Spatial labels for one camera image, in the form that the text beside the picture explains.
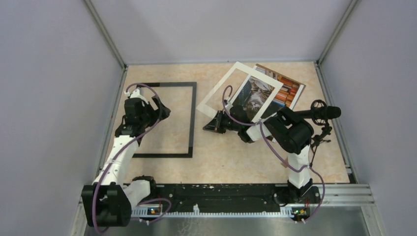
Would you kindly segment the white mat board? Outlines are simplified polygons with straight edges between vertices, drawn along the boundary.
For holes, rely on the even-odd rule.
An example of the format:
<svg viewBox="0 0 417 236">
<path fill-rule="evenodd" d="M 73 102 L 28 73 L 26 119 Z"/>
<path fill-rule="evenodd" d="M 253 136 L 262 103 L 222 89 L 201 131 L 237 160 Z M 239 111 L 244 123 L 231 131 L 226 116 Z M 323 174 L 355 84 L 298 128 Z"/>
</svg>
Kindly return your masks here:
<svg viewBox="0 0 417 236">
<path fill-rule="evenodd" d="M 218 101 L 222 102 L 227 100 L 226 107 L 228 109 L 231 108 L 234 99 L 249 76 L 264 81 L 280 91 L 283 86 L 281 82 L 259 72 L 253 67 L 236 62 L 197 105 L 197 110 L 204 115 L 213 118 L 216 115 L 217 110 L 223 109 L 221 103 L 217 103 Z M 261 120 L 258 119 L 258 117 L 260 117 L 260 115 L 257 115 L 253 122 Z"/>
</svg>

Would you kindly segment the black picture frame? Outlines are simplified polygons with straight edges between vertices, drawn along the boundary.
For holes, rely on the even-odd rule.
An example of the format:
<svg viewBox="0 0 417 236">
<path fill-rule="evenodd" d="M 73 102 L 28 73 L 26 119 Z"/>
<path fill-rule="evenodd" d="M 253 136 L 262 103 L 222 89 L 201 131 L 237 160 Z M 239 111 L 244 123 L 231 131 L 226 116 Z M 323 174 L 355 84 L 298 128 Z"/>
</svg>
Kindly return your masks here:
<svg viewBox="0 0 417 236">
<path fill-rule="evenodd" d="M 192 158 L 193 147 L 194 147 L 197 82 L 157 82 L 157 83 L 145 83 L 145 85 L 152 87 L 152 88 L 192 87 L 188 151 L 187 153 L 135 153 L 133 155 L 133 158 Z"/>
</svg>

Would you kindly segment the cat photo print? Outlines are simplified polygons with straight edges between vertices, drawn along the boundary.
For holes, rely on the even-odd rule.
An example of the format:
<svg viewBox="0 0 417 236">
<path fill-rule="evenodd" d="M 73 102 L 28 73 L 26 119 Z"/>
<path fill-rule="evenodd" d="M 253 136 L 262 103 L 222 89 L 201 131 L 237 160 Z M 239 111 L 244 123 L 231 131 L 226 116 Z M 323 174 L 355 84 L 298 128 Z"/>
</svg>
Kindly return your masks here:
<svg viewBox="0 0 417 236">
<path fill-rule="evenodd" d="M 253 122 L 257 115 L 260 115 L 258 119 L 266 119 L 283 107 L 275 100 L 278 91 L 274 86 L 249 76 L 234 99 L 230 114 L 243 123 Z"/>
</svg>

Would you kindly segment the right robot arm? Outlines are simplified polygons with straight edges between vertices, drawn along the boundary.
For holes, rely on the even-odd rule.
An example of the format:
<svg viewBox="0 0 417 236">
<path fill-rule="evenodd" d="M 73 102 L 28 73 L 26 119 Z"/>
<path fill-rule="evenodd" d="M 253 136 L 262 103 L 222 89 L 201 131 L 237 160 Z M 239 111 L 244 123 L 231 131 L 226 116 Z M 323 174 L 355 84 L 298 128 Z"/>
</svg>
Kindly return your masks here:
<svg viewBox="0 0 417 236">
<path fill-rule="evenodd" d="M 312 187 L 308 155 L 314 129 L 308 119 L 315 119 L 312 110 L 293 111 L 283 107 L 266 119 L 252 122 L 241 106 L 233 106 L 218 111 L 203 130 L 220 134 L 235 131 L 245 143 L 267 142 L 269 136 L 273 137 L 288 154 L 285 160 L 279 157 L 290 168 L 286 193 L 293 202 L 301 203 Z"/>
</svg>

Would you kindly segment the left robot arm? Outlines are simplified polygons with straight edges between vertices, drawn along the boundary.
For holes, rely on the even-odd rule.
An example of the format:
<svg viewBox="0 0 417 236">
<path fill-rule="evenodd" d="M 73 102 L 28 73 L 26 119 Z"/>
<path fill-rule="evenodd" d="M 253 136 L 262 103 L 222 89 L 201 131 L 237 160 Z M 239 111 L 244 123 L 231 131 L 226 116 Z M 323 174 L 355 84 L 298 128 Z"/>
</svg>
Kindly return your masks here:
<svg viewBox="0 0 417 236">
<path fill-rule="evenodd" d="M 91 227 L 127 226 L 132 210 L 140 200 L 152 203 L 157 199 L 158 191 L 151 186 L 151 177 L 140 177 L 123 187 L 128 165 L 143 136 L 170 115 L 170 109 L 157 95 L 152 100 L 157 109 L 141 95 L 132 95 L 125 100 L 125 114 L 115 131 L 110 155 L 93 183 L 82 189 L 85 214 Z"/>
</svg>

